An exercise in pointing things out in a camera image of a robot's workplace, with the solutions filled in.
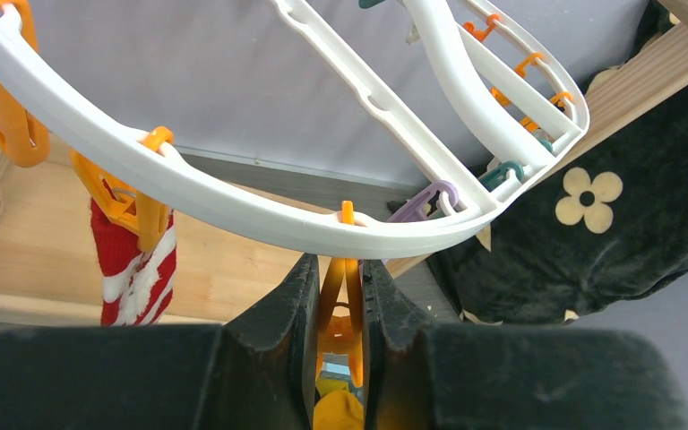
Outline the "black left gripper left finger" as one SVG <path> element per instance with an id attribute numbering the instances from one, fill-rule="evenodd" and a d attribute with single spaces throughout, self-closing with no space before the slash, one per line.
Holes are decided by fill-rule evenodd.
<path id="1" fill-rule="evenodd" d="M 319 264 L 232 321 L 0 333 L 0 429 L 308 429 Z"/>

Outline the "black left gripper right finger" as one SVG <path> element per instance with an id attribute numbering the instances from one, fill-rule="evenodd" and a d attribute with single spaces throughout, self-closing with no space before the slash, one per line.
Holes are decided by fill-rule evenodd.
<path id="1" fill-rule="evenodd" d="M 430 318 L 362 266 L 368 429 L 688 429 L 666 360 L 626 331 Z"/>

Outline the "mustard yellow sock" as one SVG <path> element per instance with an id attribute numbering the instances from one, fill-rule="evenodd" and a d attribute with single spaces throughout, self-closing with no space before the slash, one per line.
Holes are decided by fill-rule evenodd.
<path id="1" fill-rule="evenodd" d="M 362 403 L 343 380 L 319 378 L 316 393 L 313 430 L 363 430 L 365 415 Z"/>

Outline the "red white striped santa sock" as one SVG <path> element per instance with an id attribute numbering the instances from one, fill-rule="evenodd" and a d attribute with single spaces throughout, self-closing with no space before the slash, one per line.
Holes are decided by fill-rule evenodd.
<path id="1" fill-rule="evenodd" d="M 174 217 L 150 253 L 138 249 L 138 237 L 111 223 L 90 203 L 90 228 L 102 274 L 102 326 L 150 325 L 168 308 L 176 272 Z"/>

